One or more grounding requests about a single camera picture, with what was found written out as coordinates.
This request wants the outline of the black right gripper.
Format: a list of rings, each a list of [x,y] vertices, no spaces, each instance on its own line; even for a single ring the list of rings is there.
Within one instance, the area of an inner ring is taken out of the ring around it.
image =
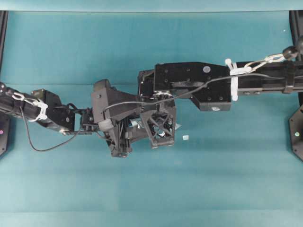
[[[171,146],[175,142],[176,106],[174,101],[145,105],[140,118],[152,148]]]

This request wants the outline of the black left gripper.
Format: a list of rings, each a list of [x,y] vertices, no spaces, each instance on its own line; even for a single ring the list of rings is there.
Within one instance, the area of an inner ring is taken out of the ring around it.
[[[132,152],[129,139],[123,135],[126,132],[126,120],[106,119],[98,123],[104,133],[112,157],[125,158]]]

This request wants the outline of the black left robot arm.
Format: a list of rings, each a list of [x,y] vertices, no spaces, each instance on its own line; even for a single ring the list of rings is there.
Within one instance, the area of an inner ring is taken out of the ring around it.
[[[70,135],[99,134],[106,140],[111,155],[126,157],[132,148],[122,137],[123,128],[118,132],[106,132],[94,122],[91,108],[79,109],[74,104],[62,104],[58,95],[45,90],[35,90],[30,94],[19,92],[4,83],[0,84],[0,152],[8,146],[10,117],[21,118],[25,123],[36,122],[44,128]]]

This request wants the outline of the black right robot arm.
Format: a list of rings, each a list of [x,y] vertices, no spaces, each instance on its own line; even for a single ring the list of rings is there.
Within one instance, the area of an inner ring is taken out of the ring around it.
[[[139,76],[143,101],[136,139],[148,138],[152,147],[175,142],[175,100],[189,99],[200,111],[228,111],[241,95],[265,92],[290,94],[303,90],[300,61],[204,62],[157,64]]]

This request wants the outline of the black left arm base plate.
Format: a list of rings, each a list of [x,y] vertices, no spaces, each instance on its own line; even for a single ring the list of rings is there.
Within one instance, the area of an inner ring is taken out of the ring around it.
[[[0,155],[3,156],[8,148],[10,130],[10,118],[5,115],[0,115]]]

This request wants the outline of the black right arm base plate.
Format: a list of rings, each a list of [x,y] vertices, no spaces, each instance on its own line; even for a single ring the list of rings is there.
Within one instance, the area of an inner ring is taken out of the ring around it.
[[[303,160],[303,106],[289,118],[289,131],[292,152]]]

